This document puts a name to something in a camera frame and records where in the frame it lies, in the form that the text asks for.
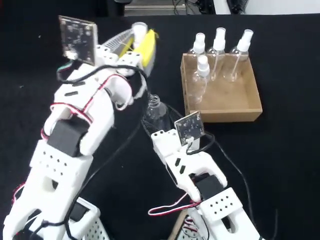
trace black cable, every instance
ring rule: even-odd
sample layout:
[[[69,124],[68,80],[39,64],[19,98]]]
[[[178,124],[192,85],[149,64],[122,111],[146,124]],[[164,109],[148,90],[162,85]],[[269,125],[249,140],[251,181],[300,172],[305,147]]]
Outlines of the black cable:
[[[30,238],[29,239],[33,239],[36,234],[42,229],[42,228],[46,228],[46,227],[49,227],[49,226],[53,226],[53,227],[58,227],[58,226],[61,226],[63,225],[64,222],[57,222],[57,223],[52,223],[52,222],[48,222],[46,220],[43,220],[40,224],[40,226],[30,235]]]
[[[97,72],[99,72],[103,69],[130,69],[130,70],[134,70],[134,71],[139,72],[144,77],[144,79],[148,78],[146,73],[141,68],[139,68],[137,66],[129,66],[129,65],[102,65],[102,66],[98,66],[96,69],[89,72],[88,74],[86,74],[82,77],[79,77],[77,79],[72,79],[72,80],[62,79],[61,75],[60,75],[61,71],[57,71],[56,76],[57,76],[58,81],[63,84],[75,84],[75,83],[78,83],[78,82],[81,82],[83,80],[90,78],[91,76],[95,75]]]
[[[196,15],[196,12],[192,9],[192,7],[190,7],[190,5],[189,5],[189,1],[188,1],[188,0],[186,0],[185,2],[186,2],[186,3],[185,3],[185,5],[189,7],[189,9],[190,9],[190,10],[191,10],[191,12],[193,13],[193,15]]]
[[[204,217],[203,217],[202,215],[200,215],[200,216],[201,216],[201,218],[202,218],[202,220],[203,220],[203,222],[204,222],[204,225],[205,225],[205,227],[206,227],[206,231],[207,231],[207,233],[208,233],[208,237],[207,237],[206,240],[209,240],[209,238],[210,238],[210,231],[209,231],[208,225],[207,225]]]
[[[72,80],[74,81],[73,83],[77,83],[77,82],[81,82],[87,78],[89,78],[90,76],[94,75],[95,73],[97,73],[98,71],[105,69],[105,68],[109,68],[110,65],[103,65],[101,67],[96,68],[94,71],[88,73],[87,75],[80,77],[78,79]],[[136,67],[132,67],[132,66],[127,66],[127,65],[118,65],[118,66],[110,66],[110,68],[127,68],[127,69],[132,69],[135,70]],[[145,74],[145,72],[143,70],[141,70],[140,68],[136,69],[137,71],[139,71],[143,77],[147,77],[147,75]],[[32,239],[42,228],[46,228],[48,226],[61,226],[64,225],[65,226],[65,230],[66,230],[66,234],[67,236],[71,239],[71,240],[78,240],[75,237],[72,236],[71,231],[70,231],[70,227],[69,227],[69,218],[71,215],[71,212],[74,208],[74,206],[77,203],[77,199],[79,198],[80,194],[83,192],[83,190],[86,188],[86,186],[90,183],[90,181],[95,177],[96,174],[98,174],[107,164],[109,164],[113,159],[115,159],[115,157],[120,154],[120,152],[127,147],[127,145],[131,142],[131,140],[134,138],[134,136],[137,134],[137,132],[140,129],[140,122],[143,119],[144,113],[146,111],[148,107],[148,98],[146,98],[146,103],[145,106],[143,107],[142,110],[142,116],[141,119],[138,121],[137,126],[134,128],[134,130],[131,132],[131,134],[127,137],[127,139],[122,143],[122,145],[120,147],[118,147],[118,149],[106,160],[104,161],[104,163],[98,167],[94,173],[86,180],[86,182],[82,185],[82,187],[80,188],[80,190],[78,191],[78,193],[75,195],[75,197],[72,200],[71,205],[69,206],[68,211],[66,212],[66,215],[63,219],[62,222],[57,222],[57,223],[53,223],[53,222],[49,222],[49,221],[42,221],[41,225],[30,235],[29,239]]]
[[[271,240],[276,240],[277,234],[278,234],[278,209],[275,210],[275,216],[274,216],[274,230],[273,230],[273,236]]]
[[[248,182],[246,180],[246,177],[241,172],[241,170],[237,167],[237,165],[234,164],[234,162],[231,160],[231,158],[226,154],[226,152],[221,147],[220,143],[217,142],[217,141],[215,141],[215,143],[219,147],[220,151],[223,153],[224,157],[232,164],[232,166],[237,170],[237,172],[241,175],[241,177],[243,179],[243,182],[244,182],[244,185],[245,185],[245,189],[246,189],[247,198],[248,198],[248,207],[249,207],[250,219],[251,219],[251,222],[254,225],[254,227],[256,227],[256,223],[255,223],[255,220],[254,220],[254,212],[253,212],[253,209],[252,209],[251,194],[250,194],[250,189],[249,189],[249,185],[248,185]]]
[[[206,138],[208,138],[210,140],[210,142],[205,145],[204,147],[199,148],[198,150],[193,150],[193,151],[189,151],[189,148],[191,147],[191,145],[189,145],[186,149],[186,154],[187,155],[193,155],[193,154],[198,154],[200,152],[204,152],[207,151],[209,148],[211,148],[211,146],[216,142],[216,137],[215,135],[209,133],[209,132],[205,132],[204,135]]]
[[[188,15],[187,2],[188,0],[184,0],[185,15]]]

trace white wall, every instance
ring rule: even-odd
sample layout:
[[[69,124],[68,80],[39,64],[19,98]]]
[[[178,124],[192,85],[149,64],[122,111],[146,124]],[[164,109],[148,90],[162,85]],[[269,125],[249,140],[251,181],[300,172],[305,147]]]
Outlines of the white wall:
[[[213,0],[216,14],[230,14],[227,0]],[[248,0],[246,14],[280,15],[320,13],[320,0]]]

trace white plastic bracket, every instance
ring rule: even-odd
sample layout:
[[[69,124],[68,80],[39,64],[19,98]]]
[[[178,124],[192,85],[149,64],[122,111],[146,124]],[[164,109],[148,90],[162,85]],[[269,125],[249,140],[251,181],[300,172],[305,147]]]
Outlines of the white plastic bracket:
[[[70,157],[48,145],[45,140],[39,140],[21,196],[4,220],[3,239],[11,240],[37,209],[41,211],[43,219],[51,223],[62,222],[92,160],[91,155]],[[53,181],[58,183],[56,189]],[[63,225],[43,229],[45,239],[60,240],[64,234]]]

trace spray bottle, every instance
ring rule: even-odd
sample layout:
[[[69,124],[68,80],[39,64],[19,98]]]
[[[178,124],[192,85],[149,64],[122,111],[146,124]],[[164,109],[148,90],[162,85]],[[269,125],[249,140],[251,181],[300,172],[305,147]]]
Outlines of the spray bottle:
[[[205,48],[205,38],[202,32],[199,32],[195,35],[195,41],[193,43],[193,47],[188,51],[188,54],[192,54],[194,57],[198,57],[206,53]]]
[[[248,50],[253,34],[254,32],[250,29],[244,30],[237,46],[230,51],[232,56],[225,62],[222,69],[223,77],[227,81],[234,82],[241,74],[242,68],[245,65],[244,63],[249,59]]]
[[[225,60],[225,46],[226,46],[226,29],[218,27],[216,29],[213,46],[207,51],[207,54],[213,55],[213,68],[211,70],[211,80],[214,81],[220,73],[220,70]]]
[[[206,55],[197,57],[197,70],[188,83],[189,99],[192,103],[198,104],[206,92],[207,83],[210,80],[210,68]]]

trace circuit board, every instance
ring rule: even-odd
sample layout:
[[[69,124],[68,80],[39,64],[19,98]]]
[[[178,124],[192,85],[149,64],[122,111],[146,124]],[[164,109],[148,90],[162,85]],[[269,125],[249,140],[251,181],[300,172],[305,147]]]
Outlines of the circuit board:
[[[71,60],[96,64],[97,25],[91,21],[59,16],[63,55]]]
[[[194,138],[193,140],[196,140],[205,135],[204,123],[201,120],[199,111],[175,121],[174,126],[178,132],[182,146],[186,145],[191,137]]]

